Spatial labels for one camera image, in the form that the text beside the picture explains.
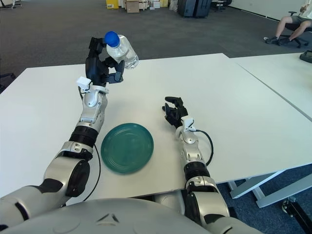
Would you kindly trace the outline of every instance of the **teal frisbee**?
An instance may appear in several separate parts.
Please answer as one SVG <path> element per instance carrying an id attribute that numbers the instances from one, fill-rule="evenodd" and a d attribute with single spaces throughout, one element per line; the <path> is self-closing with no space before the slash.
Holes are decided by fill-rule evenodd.
<path id="1" fill-rule="evenodd" d="M 153 138 L 146 128 L 136 123 L 124 123 L 105 136 L 101 157 L 112 171 L 128 174 L 144 167 L 153 150 Z"/>

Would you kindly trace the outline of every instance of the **white wall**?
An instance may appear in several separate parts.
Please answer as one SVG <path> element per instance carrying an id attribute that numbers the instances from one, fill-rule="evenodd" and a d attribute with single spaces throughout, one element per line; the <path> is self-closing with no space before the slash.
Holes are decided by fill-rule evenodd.
<path id="1" fill-rule="evenodd" d="M 305 0 L 233 0 L 230 6 L 280 20 L 289 11 L 299 12 Z"/>

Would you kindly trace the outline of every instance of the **floor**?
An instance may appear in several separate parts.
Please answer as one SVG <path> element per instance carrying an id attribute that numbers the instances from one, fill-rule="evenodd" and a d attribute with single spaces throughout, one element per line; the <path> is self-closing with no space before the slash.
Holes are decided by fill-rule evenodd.
<path id="1" fill-rule="evenodd" d="M 190 19 L 168 8 L 126 14 L 124 9 L 106 9 L 104 0 L 26 0 L 14 10 L 0 9 L 0 74 L 18 76 L 27 67 L 84 63 L 90 38 L 110 30 L 125 35 L 140 59 L 212 53 L 235 58 L 306 50 L 297 49 L 295 43 L 287 47 L 265 44 L 263 37 L 271 36 L 276 25 L 276 21 L 233 8 L 222 13 L 211 10 L 206 19 Z M 310 34 L 304 37 L 312 40 Z M 1 80 L 6 86 L 11 82 L 10 78 Z M 288 170 L 263 185 L 263 191 L 269 194 L 311 172 L 311 165 Z M 218 186 L 239 219 L 263 233 L 303 233 L 283 213 L 280 203 L 259 209 L 253 194 L 231 199 L 227 185 Z M 311 215 L 311 189 L 296 197 Z"/>

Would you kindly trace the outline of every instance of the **plastic water bottle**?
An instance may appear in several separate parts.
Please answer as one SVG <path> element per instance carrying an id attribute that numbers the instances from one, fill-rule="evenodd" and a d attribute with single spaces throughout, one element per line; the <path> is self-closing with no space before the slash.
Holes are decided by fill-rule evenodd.
<path id="1" fill-rule="evenodd" d="M 128 39 L 123 35 L 111 31 L 106 33 L 104 41 L 107 53 L 118 63 L 125 61 L 126 69 L 133 69 L 138 64 L 138 56 Z"/>

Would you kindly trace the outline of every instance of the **black cable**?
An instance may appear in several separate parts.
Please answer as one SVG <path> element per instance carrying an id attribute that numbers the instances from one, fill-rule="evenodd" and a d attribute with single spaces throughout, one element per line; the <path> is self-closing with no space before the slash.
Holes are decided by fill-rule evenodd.
<path id="1" fill-rule="evenodd" d="M 83 200 L 87 200 L 89 198 L 89 196 L 91 196 L 91 194 L 93 193 L 93 191 L 96 189 L 97 185 L 98 185 L 98 181 L 99 181 L 99 178 L 101 176 L 101 161 L 99 159 L 99 153 L 98 153 L 98 149 L 96 147 L 96 145 L 94 145 L 94 148 L 96 149 L 96 152 L 97 152 L 97 158 L 98 158 L 98 177 L 97 177 L 97 182 L 95 184 L 95 186 L 93 187 L 93 190 L 89 193 L 89 195 Z"/>
<path id="2" fill-rule="evenodd" d="M 206 133 L 205 131 L 202 131 L 202 130 L 196 130 L 196 132 L 201 132 L 203 134 L 206 135 L 206 137 L 208 138 L 209 142 L 210 142 L 210 146 L 211 146 L 211 154 L 210 154 L 210 157 L 209 157 L 209 160 L 208 162 L 206 162 L 206 166 L 208 166 L 211 162 L 211 160 L 213 159 L 213 155 L 214 155 L 214 145 L 213 145 L 213 141 L 211 140 L 210 136 L 208 135 L 208 133 Z"/>
<path id="3" fill-rule="evenodd" d="M 79 90 L 80 98 L 81 98 L 81 100 L 83 100 L 83 96 L 82 96 L 83 93 L 81 93 L 81 89 L 80 89 L 79 86 L 78 86 L 78 90 Z M 99 159 L 99 153 L 98 153 L 97 146 L 94 145 L 94 148 L 96 149 L 97 158 L 98 158 L 98 177 L 97 177 L 97 182 L 96 182 L 95 186 L 93 187 L 92 191 L 89 193 L 89 195 L 87 195 L 87 197 L 86 197 L 83 201 L 86 201 L 86 200 L 91 196 L 91 194 L 93 193 L 93 191 L 96 189 L 96 187 L 97 187 L 97 185 L 98 185 L 99 178 L 100 178 L 100 176 L 101 176 L 101 160 Z"/>
<path id="4" fill-rule="evenodd" d="M 83 96 L 82 96 L 82 93 L 81 93 L 81 88 L 79 86 L 78 86 L 78 90 L 79 90 L 80 98 L 81 98 L 81 100 L 83 100 Z"/>

